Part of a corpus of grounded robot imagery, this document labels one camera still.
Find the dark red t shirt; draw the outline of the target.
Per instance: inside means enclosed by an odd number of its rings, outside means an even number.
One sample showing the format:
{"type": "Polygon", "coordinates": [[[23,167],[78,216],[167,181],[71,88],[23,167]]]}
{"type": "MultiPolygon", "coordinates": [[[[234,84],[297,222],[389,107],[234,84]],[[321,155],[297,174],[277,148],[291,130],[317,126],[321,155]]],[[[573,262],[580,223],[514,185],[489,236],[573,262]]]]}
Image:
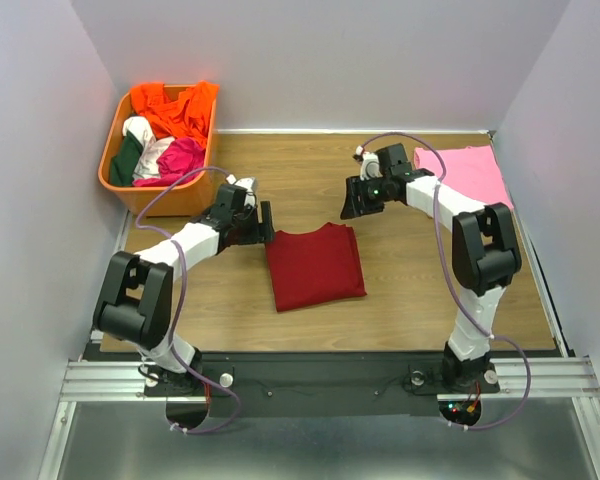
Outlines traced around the dark red t shirt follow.
{"type": "Polygon", "coordinates": [[[327,222],[308,233],[279,230],[265,252],[279,313],[366,295],[349,226],[327,222]]]}

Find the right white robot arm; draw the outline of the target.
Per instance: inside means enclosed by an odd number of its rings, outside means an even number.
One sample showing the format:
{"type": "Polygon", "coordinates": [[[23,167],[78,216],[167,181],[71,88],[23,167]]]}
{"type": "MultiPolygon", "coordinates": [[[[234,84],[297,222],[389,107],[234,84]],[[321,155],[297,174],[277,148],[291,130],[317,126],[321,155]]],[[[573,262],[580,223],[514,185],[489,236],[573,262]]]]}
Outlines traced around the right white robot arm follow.
{"type": "Polygon", "coordinates": [[[473,200],[420,169],[392,177],[347,178],[340,218],[380,213],[390,201],[434,220],[443,275],[458,308],[440,378],[446,387],[462,390],[490,369],[496,311],[521,268],[511,210],[503,203],[473,200]]]}

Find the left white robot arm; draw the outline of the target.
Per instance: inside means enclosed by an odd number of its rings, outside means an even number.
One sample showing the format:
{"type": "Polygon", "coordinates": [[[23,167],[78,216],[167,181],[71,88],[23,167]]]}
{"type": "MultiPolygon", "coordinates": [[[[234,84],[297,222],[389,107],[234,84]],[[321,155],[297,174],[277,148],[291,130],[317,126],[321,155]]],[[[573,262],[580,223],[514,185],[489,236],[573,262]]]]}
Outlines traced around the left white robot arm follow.
{"type": "Polygon", "coordinates": [[[230,246],[267,244],[275,236],[271,203],[233,208],[214,204],[178,232],[142,252],[110,259],[93,313],[93,328],[131,343],[158,367],[179,393],[201,384],[224,387],[202,375],[201,353],[176,333],[188,270],[230,246]]]}

